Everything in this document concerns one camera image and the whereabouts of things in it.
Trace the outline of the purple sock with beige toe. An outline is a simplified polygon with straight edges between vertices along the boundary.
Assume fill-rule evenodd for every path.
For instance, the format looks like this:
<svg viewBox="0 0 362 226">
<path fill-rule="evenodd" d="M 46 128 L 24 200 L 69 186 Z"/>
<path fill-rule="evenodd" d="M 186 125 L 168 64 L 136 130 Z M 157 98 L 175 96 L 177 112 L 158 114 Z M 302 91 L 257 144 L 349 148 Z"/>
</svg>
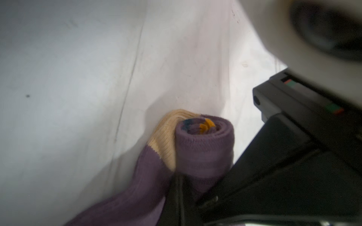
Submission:
<svg viewBox="0 0 362 226">
<path fill-rule="evenodd" d="M 224 118 L 173 110 L 141 151 L 129 186 L 68 222 L 70 226 L 154 226 L 176 173 L 198 200 L 233 165 L 234 128 Z"/>
</svg>

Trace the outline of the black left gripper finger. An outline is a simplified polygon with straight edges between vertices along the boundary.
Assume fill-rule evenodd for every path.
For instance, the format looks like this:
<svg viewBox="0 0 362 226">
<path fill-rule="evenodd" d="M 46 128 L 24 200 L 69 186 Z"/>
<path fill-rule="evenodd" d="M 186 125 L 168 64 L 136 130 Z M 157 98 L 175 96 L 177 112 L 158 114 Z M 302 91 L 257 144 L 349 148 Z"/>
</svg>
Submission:
<svg viewBox="0 0 362 226">
<path fill-rule="evenodd" d="M 175 174 L 157 226 L 201 226 L 202 219 L 184 175 Z"/>
</svg>

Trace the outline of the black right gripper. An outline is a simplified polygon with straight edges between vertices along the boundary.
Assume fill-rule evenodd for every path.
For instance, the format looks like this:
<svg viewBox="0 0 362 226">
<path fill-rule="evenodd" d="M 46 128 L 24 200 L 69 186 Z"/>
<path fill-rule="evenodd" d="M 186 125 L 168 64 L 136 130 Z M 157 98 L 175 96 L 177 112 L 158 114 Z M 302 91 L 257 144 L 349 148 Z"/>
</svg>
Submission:
<svg viewBox="0 0 362 226">
<path fill-rule="evenodd" d="M 253 89 L 263 127 L 198 202 L 204 223 L 359 226 L 362 112 L 285 69 Z"/>
</svg>

